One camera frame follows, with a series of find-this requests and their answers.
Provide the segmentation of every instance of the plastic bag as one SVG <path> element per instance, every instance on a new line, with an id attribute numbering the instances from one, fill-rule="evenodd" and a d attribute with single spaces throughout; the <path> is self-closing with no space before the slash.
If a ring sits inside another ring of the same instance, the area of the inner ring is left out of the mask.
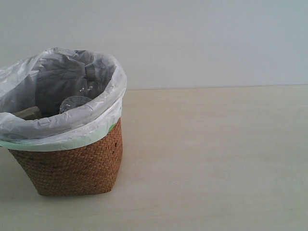
<path id="1" fill-rule="evenodd" d="M 121 117 L 127 85 L 119 62 L 110 55 L 59 48 L 0 69 L 0 145 L 25 151 L 57 151 L 103 138 Z M 58 114 L 70 96 L 92 99 Z M 13 115 L 38 106 L 44 118 Z"/>

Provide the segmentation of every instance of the table surface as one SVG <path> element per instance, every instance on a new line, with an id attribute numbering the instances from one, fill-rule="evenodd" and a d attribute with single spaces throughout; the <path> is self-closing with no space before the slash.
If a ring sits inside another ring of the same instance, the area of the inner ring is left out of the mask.
<path id="1" fill-rule="evenodd" d="M 308 86 L 132 90 L 114 189 L 42 197 L 0 149 L 1 231 L 308 230 Z"/>

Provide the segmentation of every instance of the white plastic bag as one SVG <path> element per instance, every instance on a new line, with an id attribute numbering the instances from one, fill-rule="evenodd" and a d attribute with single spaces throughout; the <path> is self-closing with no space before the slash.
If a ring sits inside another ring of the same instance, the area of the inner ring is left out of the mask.
<path id="1" fill-rule="evenodd" d="M 121 117 L 127 85 L 110 55 L 59 48 L 0 69 L 0 146 L 58 151 L 86 146 L 107 135 Z M 89 103 L 58 114 L 61 102 L 80 95 Z M 23 120 L 12 113 L 38 106 L 45 118 Z"/>

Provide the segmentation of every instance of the woven basket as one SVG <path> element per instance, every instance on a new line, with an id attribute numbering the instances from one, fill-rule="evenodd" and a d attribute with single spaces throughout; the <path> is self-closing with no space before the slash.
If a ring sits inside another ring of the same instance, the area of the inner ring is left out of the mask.
<path id="1" fill-rule="evenodd" d="M 43 196 L 111 191 L 122 159 L 121 120 L 101 140 L 55 152 L 9 150 Z"/>

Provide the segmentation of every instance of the crumpled plastic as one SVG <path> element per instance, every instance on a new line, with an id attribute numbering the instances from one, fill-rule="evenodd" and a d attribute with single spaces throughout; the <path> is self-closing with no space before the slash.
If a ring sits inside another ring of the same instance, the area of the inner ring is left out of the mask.
<path id="1" fill-rule="evenodd" d="M 104 127 L 106 135 L 107 124 L 115 124 L 121 116 L 126 86 L 120 63 L 98 52 L 53 48 L 0 68 L 0 145 L 10 143 L 12 149 L 13 143 L 17 149 L 18 144 L 63 144 L 78 137 L 80 146 L 80 138 L 86 140 L 87 133 L 99 127 Z M 92 100 L 58 114 L 63 100 L 71 96 Z M 23 120 L 13 115 L 33 106 L 39 107 L 44 118 Z M 90 127 L 97 120 L 100 123 Z"/>

